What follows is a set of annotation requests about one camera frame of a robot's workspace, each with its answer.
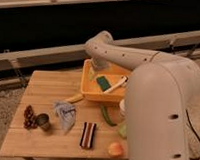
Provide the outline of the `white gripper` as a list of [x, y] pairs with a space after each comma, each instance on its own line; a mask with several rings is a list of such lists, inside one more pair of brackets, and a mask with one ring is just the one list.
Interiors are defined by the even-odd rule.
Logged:
[[[95, 69], [106, 69], [108, 67], [108, 63], [106, 60], [102, 60], [101, 58], [93, 58], [91, 59], [91, 64]], [[98, 72], [95, 71], [92, 67], [89, 68], [89, 80], [94, 80]]]

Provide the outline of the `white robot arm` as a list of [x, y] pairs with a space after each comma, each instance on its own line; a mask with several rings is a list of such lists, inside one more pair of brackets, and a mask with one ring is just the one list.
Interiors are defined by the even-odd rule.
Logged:
[[189, 58], [124, 48], [107, 31], [85, 43], [92, 65], [131, 71], [125, 92], [129, 160], [189, 160], [186, 105], [200, 91], [200, 68]]

